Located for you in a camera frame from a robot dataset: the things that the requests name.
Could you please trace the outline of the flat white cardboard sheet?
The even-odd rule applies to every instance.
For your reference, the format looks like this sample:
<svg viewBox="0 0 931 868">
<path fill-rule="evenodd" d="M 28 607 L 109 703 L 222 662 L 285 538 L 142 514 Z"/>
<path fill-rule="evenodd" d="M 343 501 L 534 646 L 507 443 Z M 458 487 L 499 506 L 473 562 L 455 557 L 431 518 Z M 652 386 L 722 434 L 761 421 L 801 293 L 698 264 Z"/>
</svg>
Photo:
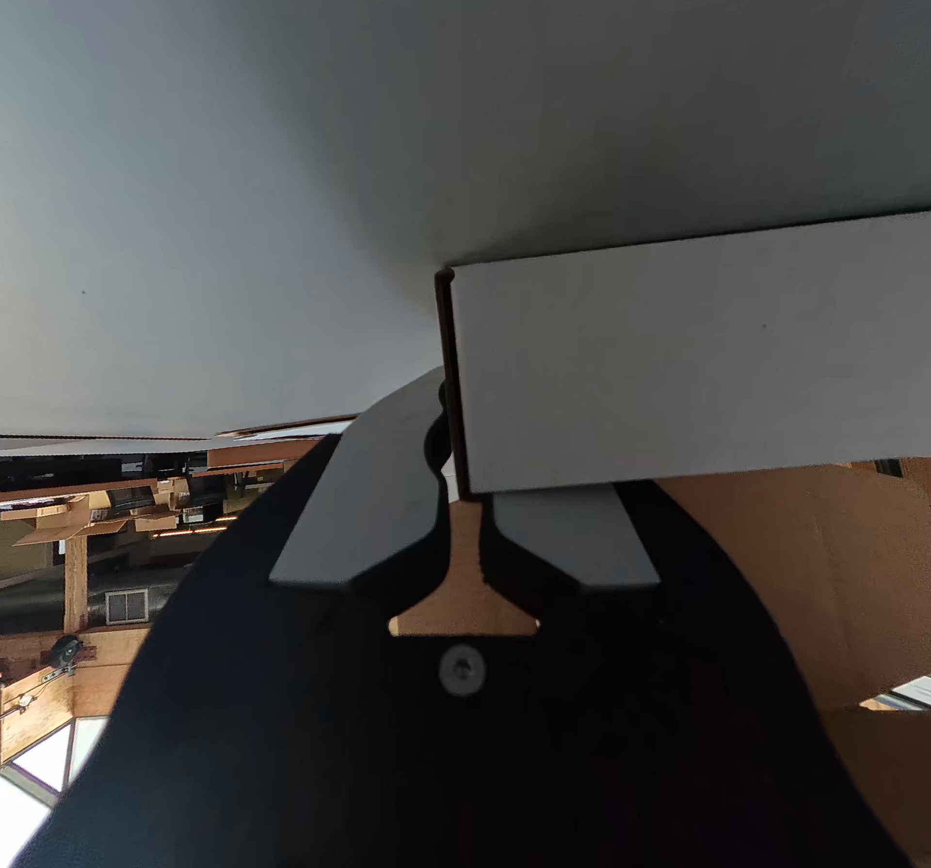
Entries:
<svg viewBox="0 0 931 868">
<path fill-rule="evenodd" d="M 319 439 L 343 432 L 356 414 L 220 432 L 210 437 L 3 436 L 1 457 L 110 456 L 210 451 L 229 447 Z"/>
</svg>

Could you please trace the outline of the white mailer box brown inside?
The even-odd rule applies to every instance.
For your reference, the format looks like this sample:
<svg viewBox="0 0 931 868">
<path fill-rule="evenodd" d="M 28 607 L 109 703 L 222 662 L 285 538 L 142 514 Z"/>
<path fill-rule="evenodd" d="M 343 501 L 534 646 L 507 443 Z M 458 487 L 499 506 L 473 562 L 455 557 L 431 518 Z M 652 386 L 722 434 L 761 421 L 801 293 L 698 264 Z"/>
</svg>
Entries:
<svg viewBox="0 0 931 868">
<path fill-rule="evenodd" d="M 479 639 L 429 866 L 929 866 L 929 212 L 441 274 L 473 494 L 613 485 L 661 581 Z"/>
</svg>

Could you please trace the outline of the wooden post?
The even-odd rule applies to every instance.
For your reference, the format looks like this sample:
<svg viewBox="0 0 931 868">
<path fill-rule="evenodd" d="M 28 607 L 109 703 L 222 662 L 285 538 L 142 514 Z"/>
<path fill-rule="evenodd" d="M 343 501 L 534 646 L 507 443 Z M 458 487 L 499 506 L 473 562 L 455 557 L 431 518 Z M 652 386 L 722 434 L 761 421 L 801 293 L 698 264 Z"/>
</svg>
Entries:
<svg viewBox="0 0 931 868">
<path fill-rule="evenodd" d="M 87 537 L 65 540 L 64 554 L 64 633 L 73 634 L 87 628 L 88 621 L 88 553 Z"/>
</svg>

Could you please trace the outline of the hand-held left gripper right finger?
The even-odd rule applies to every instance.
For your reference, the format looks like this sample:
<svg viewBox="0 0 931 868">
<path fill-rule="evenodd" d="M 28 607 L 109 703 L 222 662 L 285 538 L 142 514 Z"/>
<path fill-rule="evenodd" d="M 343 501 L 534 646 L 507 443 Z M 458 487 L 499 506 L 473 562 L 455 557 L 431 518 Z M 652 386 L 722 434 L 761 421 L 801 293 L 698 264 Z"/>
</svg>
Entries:
<svg viewBox="0 0 931 868">
<path fill-rule="evenodd" d="M 647 594 L 661 581 L 611 484 L 490 494 L 480 560 L 484 582 L 535 618 Z"/>
</svg>

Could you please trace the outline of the open brown cardboard box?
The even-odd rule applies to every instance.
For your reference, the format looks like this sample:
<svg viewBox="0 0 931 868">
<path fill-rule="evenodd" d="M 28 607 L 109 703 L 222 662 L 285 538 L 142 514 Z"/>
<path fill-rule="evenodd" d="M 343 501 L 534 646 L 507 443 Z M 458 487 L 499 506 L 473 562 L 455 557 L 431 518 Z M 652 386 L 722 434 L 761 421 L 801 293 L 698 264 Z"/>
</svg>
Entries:
<svg viewBox="0 0 931 868">
<path fill-rule="evenodd" d="M 77 495 L 66 501 L 2 510 L 3 523 L 24 523 L 29 531 L 14 547 L 51 544 L 59 540 L 87 535 L 91 524 L 89 495 Z"/>
</svg>

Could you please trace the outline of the skylight window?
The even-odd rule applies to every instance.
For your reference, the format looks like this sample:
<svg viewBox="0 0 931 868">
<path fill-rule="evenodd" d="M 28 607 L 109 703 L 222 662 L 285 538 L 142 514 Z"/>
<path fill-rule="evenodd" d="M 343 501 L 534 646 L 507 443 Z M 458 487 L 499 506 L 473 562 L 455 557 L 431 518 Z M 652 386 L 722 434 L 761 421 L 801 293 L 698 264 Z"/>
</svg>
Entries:
<svg viewBox="0 0 931 868">
<path fill-rule="evenodd" d="M 1 769 L 1 865 L 11 866 L 76 780 L 108 723 L 76 718 L 12 758 Z"/>
</svg>

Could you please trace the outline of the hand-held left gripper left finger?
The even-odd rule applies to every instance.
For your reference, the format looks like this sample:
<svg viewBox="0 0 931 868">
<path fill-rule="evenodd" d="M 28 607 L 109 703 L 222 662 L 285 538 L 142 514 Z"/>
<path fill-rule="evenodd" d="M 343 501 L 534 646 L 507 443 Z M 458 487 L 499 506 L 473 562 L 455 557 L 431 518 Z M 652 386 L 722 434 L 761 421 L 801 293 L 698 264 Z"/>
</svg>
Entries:
<svg viewBox="0 0 931 868">
<path fill-rule="evenodd" d="M 371 602 L 394 618 L 447 576 L 450 456 L 444 370 L 372 405 L 343 431 L 269 582 Z"/>
</svg>

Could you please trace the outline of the white vent grille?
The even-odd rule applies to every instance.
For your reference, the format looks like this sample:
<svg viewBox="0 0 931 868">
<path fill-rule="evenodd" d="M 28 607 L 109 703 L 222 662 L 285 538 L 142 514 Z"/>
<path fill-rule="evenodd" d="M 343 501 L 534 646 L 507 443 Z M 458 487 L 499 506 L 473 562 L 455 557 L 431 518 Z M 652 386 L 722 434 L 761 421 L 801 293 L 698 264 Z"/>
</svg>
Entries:
<svg viewBox="0 0 931 868">
<path fill-rule="evenodd" d="M 105 624 L 109 627 L 148 623 L 149 590 L 140 588 L 105 592 L 104 616 Z"/>
</svg>

